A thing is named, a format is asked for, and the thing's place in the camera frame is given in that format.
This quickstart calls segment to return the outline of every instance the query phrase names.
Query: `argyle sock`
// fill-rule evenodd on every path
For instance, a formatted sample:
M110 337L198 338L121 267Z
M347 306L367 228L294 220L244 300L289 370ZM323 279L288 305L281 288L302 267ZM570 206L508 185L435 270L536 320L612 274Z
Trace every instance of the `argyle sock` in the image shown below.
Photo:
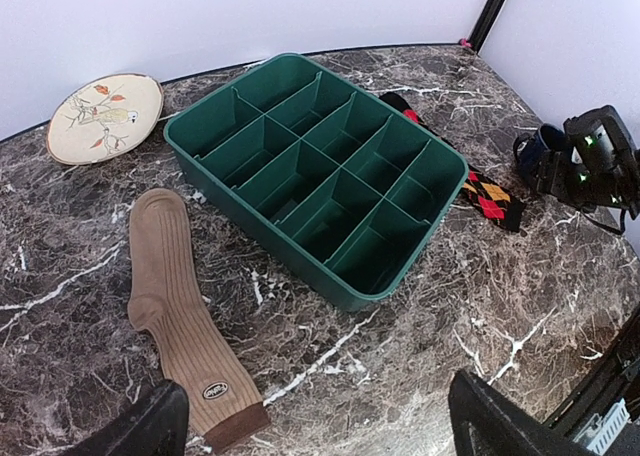
M397 93L389 92L380 96L380 99L394 109L397 109L407 118L438 136L430 129L422 119L411 109L409 103ZM454 147L449 141L440 138L449 146ZM526 205L499 184L484 176L469 164L469 177L460 190L471 205L480 211L485 218L497 226L517 233L520 231L522 212Z

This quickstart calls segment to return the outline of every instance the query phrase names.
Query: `black object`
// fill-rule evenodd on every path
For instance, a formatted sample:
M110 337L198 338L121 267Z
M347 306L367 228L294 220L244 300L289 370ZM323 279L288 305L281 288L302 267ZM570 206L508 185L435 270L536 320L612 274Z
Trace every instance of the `black object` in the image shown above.
M547 418L544 424L566 437L575 436L592 414L605 414L621 398L631 419L640 417L640 306L624 324L606 353Z
M62 456L182 456L188 424L186 391L165 380Z
M640 417L640 306L604 356L544 423L466 371L451 383L449 408L458 456L591 455L573 438L594 414L604 415L625 399L631 420ZM637 455L640 428L627 425L607 456Z
M640 153L613 106L567 119L564 132L542 125L518 137L513 149L520 175L534 190L573 206L598 227L623 234L626 212L632 219L640 213ZM587 216L598 206L621 210L620 229Z
M471 36L469 36L467 40L471 45L471 49L474 51L479 52L482 48L505 1L506 0L487 0L485 3L478 21L476 21L476 25L473 27Z
M453 378L449 411L458 456L593 456L466 371Z

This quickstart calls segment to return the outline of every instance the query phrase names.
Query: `white vein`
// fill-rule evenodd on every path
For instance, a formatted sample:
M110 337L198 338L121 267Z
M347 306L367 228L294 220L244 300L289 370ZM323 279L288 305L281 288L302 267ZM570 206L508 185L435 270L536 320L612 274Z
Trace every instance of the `white vein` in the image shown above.
M202 436L194 436L189 441L187 441L185 448L192 448L196 446L200 448L202 451L204 451L205 453L211 454L213 452L213 448L211 446L205 446L204 444L202 444L203 441L204 441L204 438Z
M62 451L66 451L67 449L73 448L73 444L68 444L66 446L58 446L57 448L42 448L39 449L28 456L41 456L43 454L51 454L51 453L59 453Z
M24 248L22 246L18 246L18 256L20 256L20 267L23 271L27 270L27 258L24 255Z
M52 178L49 180L49 183L55 183L56 181L58 181L59 179L64 178L67 174L69 174L71 171L75 171L76 169L78 169L80 166L71 166L69 169L65 169L62 173L60 173L58 176L56 176L55 178Z
M476 373L478 373L479 376L484 376L484 369L482 368L482 363L480 362L479 351L478 350L471 351L469 347L466 344L464 344L464 342L462 341L462 338L460 338L460 336L458 335L458 332L455 329L453 330L453 335L458 340L458 344L460 345L462 350L465 353L467 353L467 356L469 356L473 360L473 366L476 369Z
M253 63L245 64L243 66L244 69L255 68L256 66L260 66L262 63L267 61L266 59L261 59L260 61L254 61Z
M119 220L124 218L124 215L131 211L133 203L118 203L113 207L113 213L111 213L111 224L116 224Z
M173 118L174 116L179 115L181 112L182 112L182 111L176 111L175 113L171 113L171 114L169 114L169 115L167 115L167 116L163 116L163 117L161 117L161 118L158 118L158 122L160 122L160 121L165 121L165 120L167 120L167 119L171 119L171 118Z
M269 406L270 404L273 404L276 400L280 399L283 396L286 396L289 392L291 392L293 389L297 388L300 384L302 384L302 382L305 379L307 379L309 375L317 372L318 369L324 363L326 363L331 356L336 354L340 350L340 348L344 346L344 344L347 341L349 341L356 334L358 334L361 327L369 324L373 320L375 315L378 314L378 311L380 311L380 308L376 309L373 313L371 313L371 316L369 316L367 319L356 324L348 334L344 335L338 341L336 341L336 344L334 344L331 349L329 349L322 356L320 356L320 358L318 358L313 364L311 364L311 366L309 366L309 368L307 368L306 371L298 374L295 378L293 378L293 380L287 386L285 386L282 389L279 389L278 391L273 393L271 396L269 396L267 399L265 399L263 404L265 406Z
M96 379L98 380L98 382L99 382L99 383L104 387L104 389L106 389L107 391L110 391L110 392L112 392L113 394L118 394L118 395L120 394L120 393L118 393L115 389L113 389L111 386L109 386L107 383L105 383L105 382L104 382L104 380L103 380L100 376L98 376L98 375L96 374L96 372L95 372L95 371L91 371L91 376L93 376L94 378L96 378Z
M468 113L467 109L476 109L476 108L496 108L496 109L502 109L502 106L500 106L499 104L470 104L467 106L456 106L455 108L453 108L453 111L451 111L451 114L453 115L453 113L455 113L458 110L464 111L465 113Z
M519 109L520 111L522 111L523 113L526 113L526 112L527 112L527 110L526 110L526 109L524 109L524 108L522 107L522 105L521 105L519 102L514 101L514 102L513 102L513 104L516 106L516 108L518 108L518 109Z
M571 222L576 219L578 216L580 216L580 213L576 212L573 216L571 216L568 219L561 219L560 221L558 221L555 226L558 226L559 224L571 224Z
M624 269L624 268L628 268L629 266L631 266L633 263L635 263L638 260L637 256L634 256L633 259L631 261L629 261L627 264L623 264L622 266L620 266L618 269Z
M135 402L138 401L138 397L140 396L141 385L138 384L138 387L136 388L136 391L133 396L129 395L129 391L131 390L131 388L133 388L135 383L133 382L133 379L131 379L131 374L129 373L129 359L126 356L124 358L124 369L127 372L127 379L129 380L129 383L127 384L127 388L124 390L124 394L127 397L127 399L131 402L131 404L135 404Z
M567 303L569 303L569 310L571 313L576 312L576 303L578 302L578 297L580 296L580 290L576 289L573 293L567 295Z
M474 91L462 91L462 90L453 90L453 89L442 89L442 88L414 88L413 86L398 86L396 88L387 88L387 89L376 89L373 91L369 91L370 93L378 94L378 93L388 93L388 92L399 92L399 91L413 91L415 93L420 94L429 94L429 93L443 93L443 94L470 94L472 96L480 96L479 92Z
M322 368L322 372L324 374L341 374L344 373L344 369L342 369L340 362L338 362L338 364L336 364L335 366L331 366L330 364L327 364L324 368Z
M27 301L26 303L5 304L4 306L0 306L0 311L21 310L21 311L17 312L16 314L14 314L13 317L4 326L0 327L0 333L5 331L6 329L10 328L14 324L16 324L16 322L22 316L27 314L35 306L40 306L42 304L45 304L45 303L51 301L52 299L57 298L58 296L60 296L62 294L62 292L64 291L64 289L69 284L72 284L72 283L76 282L82 276L86 276L87 274L93 273L94 271L97 271L97 270L105 267L107 264L109 264L111 261L113 261L118 256L118 253L120 252L120 246L121 245L122 245L122 242L116 244L115 246L112 246L107 251L105 251L102 254L102 256L100 256L99 259L103 259L106 256L106 258L103 261L101 261L100 263L96 264L95 266L92 266L92 267L87 268L87 269L85 269L83 271L80 271L79 273L74 274L73 276L71 276L68 279L65 279L60 284L58 284L56 289L54 289L53 291L51 291L48 294L45 294L41 298L32 299L31 301Z
M480 319L476 319L476 318L471 318L471 324L473 326L475 326L476 328L481 328L485 325L486 321L484 320L484 318L480 318Z
M353 355L349 351L347 351L347 356L349 356L349 358L353 362L353 364L350 364L349 366L347 366L347 371L349 373L351 373L351 374L354 374L354 373L364 374L364 373L366 373L360 379L360 381L358 381L356 383L356 386L360 386L361 384L364 384L367 381L371 381L371 372L367 369L367 367L364 364L362 364L362 361L360 361L357 358L354 358Z
M275 446L271 444L269 441L265 441L264 439L260 439L257 436L251 436L251 440L258 444L258 446L263 446L269 449L275 449Z
M587 361L595 361L596 359L600 359L602 357L602 353L600 351L596 351L590 346L587 346L587 349L591 351L593 354L590 354L589 356L581 355L580 357L582 359L586 359Z
M524 344L529 341L534 334L538 332L538 330L542 327L542 325L551 317L551 315L555 312L556 308L554 307L549 313L544 316L540 321L536 323L536 325L531 328L531 331L527 333L527 335L519 341L516 341L513 337L509 336L506 333L502 333L494 328L494 331L498 333L503 338L507 339L511 343L511 354L509 355L509 360L502 366L498 372L489 380L489 385L491 386L498 379L500 379L504 374L509 371L509 369L515 366L515 358L516 355L520 352Z
M253 292L256 295L256 302L258 303L258 306L260 306L264 302L264 297L260 292L260 280L258 279L259 277L260 275L255 269L251 271L251 281L253 281Z
M384 347L389 344L391 341L393 341L393 336L389 336L387 339L385 339L383 342L381 342L378 345L378 351L382 351L384 353Z

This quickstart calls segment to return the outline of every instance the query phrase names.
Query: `storage tray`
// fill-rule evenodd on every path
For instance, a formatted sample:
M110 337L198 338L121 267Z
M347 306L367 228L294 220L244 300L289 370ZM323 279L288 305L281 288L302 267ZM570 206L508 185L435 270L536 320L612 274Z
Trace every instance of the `storage tray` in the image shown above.
M188 182L347 311L393 292L467 176L433 134L297 54L211 93L164 135Z

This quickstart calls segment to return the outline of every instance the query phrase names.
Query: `marble countertop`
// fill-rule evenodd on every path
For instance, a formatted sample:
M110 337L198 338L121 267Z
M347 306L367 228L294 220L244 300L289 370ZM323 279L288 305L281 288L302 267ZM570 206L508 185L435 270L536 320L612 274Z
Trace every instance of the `marble countertop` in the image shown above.
M54 162L46 128L34 129L0 144L0 454L55 455L162 378L153 340L126 314L128 212L154 187L187 202L211 317L271 401L273 426L232 456L451 455L456 370L478 372L542 419L601 355L640 300L640 266L624 239L532 198L515 176L511 143L539 124L517 94L454 46L313 58L375 94L402 94L527 201L520 234L458 198L396 293L346 314L202 202L162 123L134 151L82 167ZM166 84L164 114L245 70ZM194 435L188 446L210 451Z

